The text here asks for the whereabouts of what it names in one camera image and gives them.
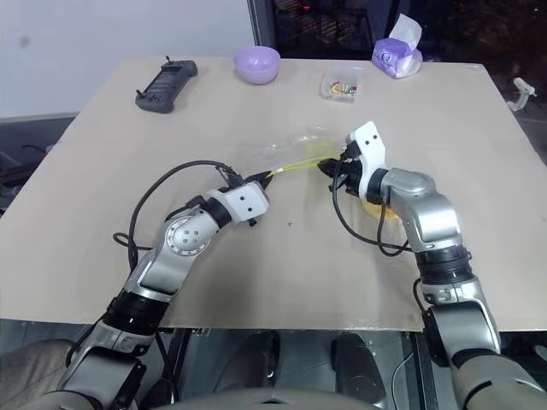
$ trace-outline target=tissue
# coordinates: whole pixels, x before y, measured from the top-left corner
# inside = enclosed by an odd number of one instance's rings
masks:
[[[420,38],[421,26],[406,15],[399,15],[390,37],[374,45],[373,64],[394,79],[416,73],[423,60],[416,49]]]

